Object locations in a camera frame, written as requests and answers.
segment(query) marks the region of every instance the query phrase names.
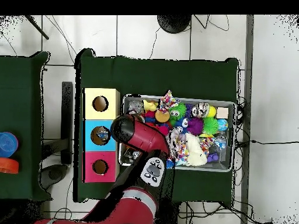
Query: gray plastic bin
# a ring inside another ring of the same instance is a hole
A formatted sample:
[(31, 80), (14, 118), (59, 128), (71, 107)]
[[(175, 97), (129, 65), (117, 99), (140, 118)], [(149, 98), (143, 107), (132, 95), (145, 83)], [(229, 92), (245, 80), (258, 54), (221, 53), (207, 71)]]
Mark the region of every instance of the gray plastic bin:
[[(127, 94), (123, 97), (122, 112), (125, 113), (128, 109), (128, 104), (132, 100), (155, 100), (158, 101), (161, 96), (147, 96), (147, 95), (134, 95)], [(227, 148), (222, 151), (220, 154), (220, 159), (218, 162), (206, 163), (202, 166), (176, 166), (175, 169), (178, 170), (197, 170), (197, 171), (210, 171), (210, 172), (228, 172), (232, 169), (234, 161), (234, 148), (235, 148), (235, 133), (236, 133), (236, 119), (237, 119), (237, 105), (233, 102), (228, 101), (216, 101), (216, 100), (200, 100), (200, 99), (186, 99), (186, 98), (177, 98), (180, 99), (183, 103), (187, 104), (197, 104), (199, 102), (207, 102), (208, 104), (214, 107), (227, 107), (228, 108), (228, 129), (225, 132), (228, 143)], [(130, 166), (129, 163), (123, 162), (123, 155), (126, 151), (125, 145), (122, 143), (119, 144), (119, 163), (122, 166)]]

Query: pink cube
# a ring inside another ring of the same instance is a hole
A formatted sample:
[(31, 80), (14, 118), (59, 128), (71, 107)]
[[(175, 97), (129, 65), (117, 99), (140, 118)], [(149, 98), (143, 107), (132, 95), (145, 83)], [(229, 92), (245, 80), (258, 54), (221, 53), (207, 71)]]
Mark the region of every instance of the pink cube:
[(116, 151), (90, 151), (85, 152), (84, 183), (115, 182), (119, 173)]

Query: green table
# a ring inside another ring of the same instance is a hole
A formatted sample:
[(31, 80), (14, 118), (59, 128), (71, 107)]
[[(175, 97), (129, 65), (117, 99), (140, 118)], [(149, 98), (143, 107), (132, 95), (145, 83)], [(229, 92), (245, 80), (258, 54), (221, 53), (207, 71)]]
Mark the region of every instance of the green table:
[(0, 173), (0, 199), (49, 200), (39, 184), (41, 163), (41, 69), (48, 52), (31, 57), (0, 56), (0, 132), (14, 133), (19, 140), (12, 159), (18, 174)]
[[(238, 60), (166, 61), (129, 59), (125, 57), (98, 58), (91, 49), (76, 57), (76, 105), (74, 158), (74, 200), (102, 199), (112, 183), (82, 182), (82, 88), (115, 88), (121, 93), (162, 96), (168, 89), (175, 97), (237, 101)], [(231, 202), (232, 171), (176, 170), (173, 201)]]

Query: wooden block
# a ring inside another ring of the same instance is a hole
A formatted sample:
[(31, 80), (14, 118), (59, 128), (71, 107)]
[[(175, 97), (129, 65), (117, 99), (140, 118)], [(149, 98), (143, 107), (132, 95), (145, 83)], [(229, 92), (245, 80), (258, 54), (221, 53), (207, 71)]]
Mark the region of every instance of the wooden block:
[(84, 167), (84, 183), (115, 182), (119, 175), (117, 152), (85, 152)]
[(116, 89), (84, 88), (86, 120), (114, 120), (120, 113), (120, 93)]
[(85, 151), (117, 151), (110, 127), (113, 120), (85, 120)]
[(228, 108), (226, 107), (217, 107), (216, 118), (228, 118)]

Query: blue bowl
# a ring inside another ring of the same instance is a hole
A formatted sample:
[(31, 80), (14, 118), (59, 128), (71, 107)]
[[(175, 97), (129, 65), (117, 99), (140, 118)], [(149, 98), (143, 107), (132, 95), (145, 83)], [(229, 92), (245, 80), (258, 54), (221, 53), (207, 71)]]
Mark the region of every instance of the blue bowl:
[(0, 132), (0, 158), (8, 158), (16, 152), (18, 140), (10, 132)]

